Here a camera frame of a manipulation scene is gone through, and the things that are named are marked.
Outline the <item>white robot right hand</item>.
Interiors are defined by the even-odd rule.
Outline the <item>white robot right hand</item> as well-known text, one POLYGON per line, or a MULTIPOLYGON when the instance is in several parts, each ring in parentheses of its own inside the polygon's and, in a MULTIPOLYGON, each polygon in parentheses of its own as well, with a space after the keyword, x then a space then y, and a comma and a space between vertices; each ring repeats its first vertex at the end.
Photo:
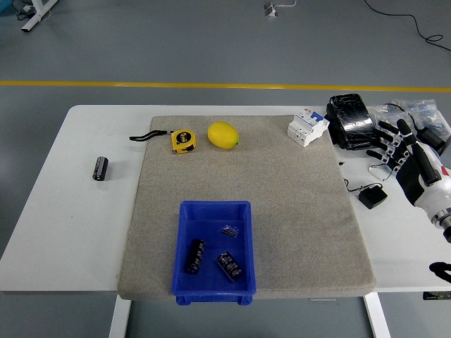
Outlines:
POLYGON ((386 164, 411 205, 426 212, 437 227, 450 227, 450 171, 436 152, 421 142, 405 120, 393 126, 378 122, 374 134, 381 140, 373 145, 383 153, 368 150, 367 155, 386 164))

